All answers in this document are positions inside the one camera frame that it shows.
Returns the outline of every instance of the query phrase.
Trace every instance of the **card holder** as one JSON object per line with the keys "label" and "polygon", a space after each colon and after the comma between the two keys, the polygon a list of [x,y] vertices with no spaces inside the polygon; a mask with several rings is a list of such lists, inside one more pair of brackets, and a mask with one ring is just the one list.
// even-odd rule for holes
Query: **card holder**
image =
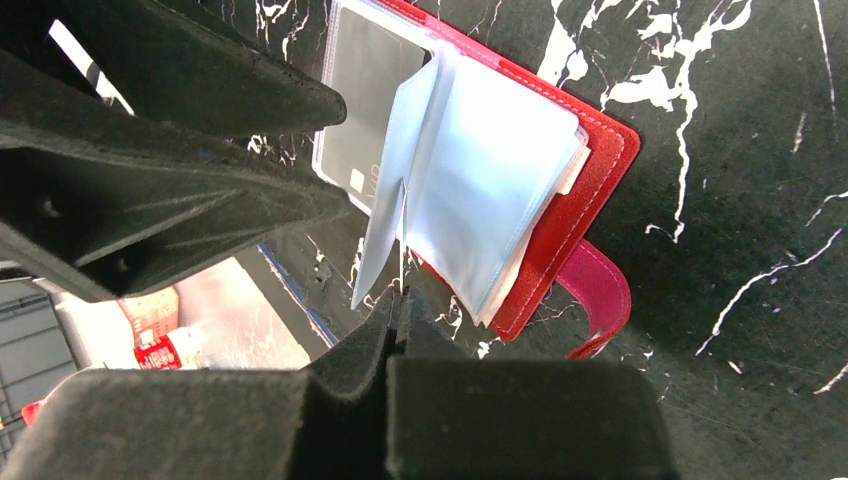
{"label": "card holder", "polygon": [[438,46],[395,96],[352,306],[385,265],[404,184],[407,245],[488,325],[585,140],[571,112]]}

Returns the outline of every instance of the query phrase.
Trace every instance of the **red leather cover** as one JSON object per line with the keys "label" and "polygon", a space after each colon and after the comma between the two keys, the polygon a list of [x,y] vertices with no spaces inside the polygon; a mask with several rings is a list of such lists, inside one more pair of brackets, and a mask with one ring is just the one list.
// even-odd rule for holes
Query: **red leather cover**
{"label": "red leather cover", "polygon": [[[626,323],[630,314],[630,291],[615,265],[582,239],[636,158],[640,147],[638,134],[587,103],[486,49],[423,10],[403,0],[378,1],[416,23],[437,31],[440,37],[470,56],[480,58],[482,63],[490,67],[497,65],[498,72],[580,117],[580,125],[589,135],[591,154],[571,192],[568,195],[555,195],[543,213],[530,237],[515,285],[489,326],[504,341],[514,340],[562,272],[561,280],[564,286],[583,303],[590,316],[590,326],[594,322],[595,326],[591,328],[593,331],[602,332],[572,353],[570,358],[594,355]],[[578,246],[580,256],[573,265],[567,265]],[[586,274],[582,280],[581,271]],[[599,281],[605,276],[608,281]],[[606,289],[616,284],[620,288],[614,288],[612,291]],[[594,294],[585,290],[597,289],[602,285],[606,286],[605,289]],[[609,313],[608,309],[602,307],[604,303],[614,305],[609,311],[618,315],[617,320],[596,318],[598,312]]]}

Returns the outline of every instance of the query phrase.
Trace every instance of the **pink strap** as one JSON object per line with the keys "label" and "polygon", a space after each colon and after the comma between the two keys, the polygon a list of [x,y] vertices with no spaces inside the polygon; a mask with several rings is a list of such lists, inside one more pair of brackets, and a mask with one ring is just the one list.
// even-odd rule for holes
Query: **pink strap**
{"label": "pink strap", "polygon": [[630,318],[630,287],[621,270],[603,253],[582,239],[557,275],[589,315],[589,334],[569,359],[591,358],[600,353]]}

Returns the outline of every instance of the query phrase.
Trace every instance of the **blue edge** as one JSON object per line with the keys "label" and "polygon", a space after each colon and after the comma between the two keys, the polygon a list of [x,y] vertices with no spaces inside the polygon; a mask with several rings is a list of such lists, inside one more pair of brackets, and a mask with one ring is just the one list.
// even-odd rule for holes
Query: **blue edge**
{"label": "blue edge", "polygon": [[280,262],[277,261],[277,258],[271,252],[271,249],[265,246],[264,243],[259,244],[259,251],[265,255],[265,258],[271,262],[271,265],[277,269],[277,273],[280,274],[280,278],[283,279],[283,282],[286,284],[288,289],[292,292],[292,294],[296,297],[295,301],[299,304],[299,306],[306,312],[306,316],[309,318],[310,323],[316,326],[318,330],[324,335],[324,337],[333,345],[339,343],[339,339],[333,335],[333,332],[327,327],[327,324],[321,320],[321,317],[318,316],[309,306],[306,304],[306,298],[303,295],[303,292],[300,291],[300,287],[292,280],[289,272],[280,265]]}

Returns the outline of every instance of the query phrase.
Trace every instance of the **card chip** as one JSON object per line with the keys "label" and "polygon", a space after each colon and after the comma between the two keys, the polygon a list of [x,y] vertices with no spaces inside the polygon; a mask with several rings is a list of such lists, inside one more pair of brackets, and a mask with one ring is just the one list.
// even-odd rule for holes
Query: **card chip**
{"label": "card chip", "polygon": [[357,169],[350,171],[350,186],[359,193],[362,193],[362,187],[365,185],[365,175]]}

